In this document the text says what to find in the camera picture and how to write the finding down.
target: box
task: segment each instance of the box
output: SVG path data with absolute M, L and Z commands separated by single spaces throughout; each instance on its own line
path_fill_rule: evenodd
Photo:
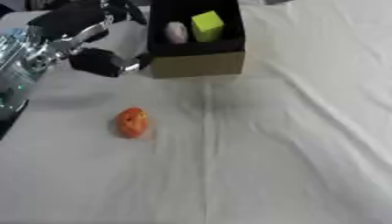
M 216 11 L 225 23 L 220 40 L 197 42 L 192 16 Z M 188 29 L 189 43 L 174 45 L 165 36 L 168 23 L 179 21 Z M 237 0 L 153 0 L 150 7 L 148 51 L 155 78 L 240 74 L 245 58 L 245 31 Z

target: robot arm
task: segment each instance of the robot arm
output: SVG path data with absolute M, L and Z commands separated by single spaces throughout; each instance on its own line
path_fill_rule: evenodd
M 83 0 L 33 19 L 27 29 L 0 35 L 0 121 L 23 107 L 35 83 L 59 60 L 108 77 L 139 68 L 138 59 L 127 64 L 112 52 L 82 47 L 105 37 L 108 25 L 123 20 L 146 25 L 142 12 L 129 0 Z

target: white ball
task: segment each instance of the white ball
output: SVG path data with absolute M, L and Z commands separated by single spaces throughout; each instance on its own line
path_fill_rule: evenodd
M 173 44 L 184 44 L 188 42 L 188 30 L 180 22 L 170 22 L 165 29 L 166 37 Z

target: table surface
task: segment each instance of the table surface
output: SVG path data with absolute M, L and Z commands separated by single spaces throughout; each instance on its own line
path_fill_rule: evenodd
M 0 143 L 0 221 L 390 223 L 391 6 L 243 5 L 239 76 L 111 80 L 59 65 Z M 145 35 L 115 24 L 96 44 L 131 57 Z M 153 121 L 143 139 L 111 129 L 132 106 Z

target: yellow cube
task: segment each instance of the yellow cube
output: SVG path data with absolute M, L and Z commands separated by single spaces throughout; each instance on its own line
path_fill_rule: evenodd
M 224 25 L 214 10 L 192 17 L 193 35 L 199 42 L 211 42 L 219 39 Z

